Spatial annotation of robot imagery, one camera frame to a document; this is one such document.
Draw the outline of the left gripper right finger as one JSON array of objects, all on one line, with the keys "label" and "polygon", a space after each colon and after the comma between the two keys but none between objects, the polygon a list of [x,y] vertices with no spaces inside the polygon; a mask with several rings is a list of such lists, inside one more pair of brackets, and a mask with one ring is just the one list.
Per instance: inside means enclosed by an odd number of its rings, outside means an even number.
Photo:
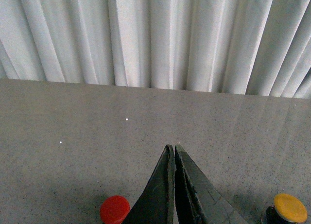
[{"label": "left gripper right finger", "polygon": [[175,146],[175,206],[180,224],[245,224],[181,145]]}]

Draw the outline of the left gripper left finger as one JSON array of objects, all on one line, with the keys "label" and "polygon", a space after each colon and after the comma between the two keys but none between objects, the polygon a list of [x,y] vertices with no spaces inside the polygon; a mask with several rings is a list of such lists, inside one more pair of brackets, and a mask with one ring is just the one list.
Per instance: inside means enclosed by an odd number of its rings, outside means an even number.
[{"label": "left gripper left finger", "polygon": [[175,199],[173,147],[166,145],[154,171],[124,224],[172,224]]}]

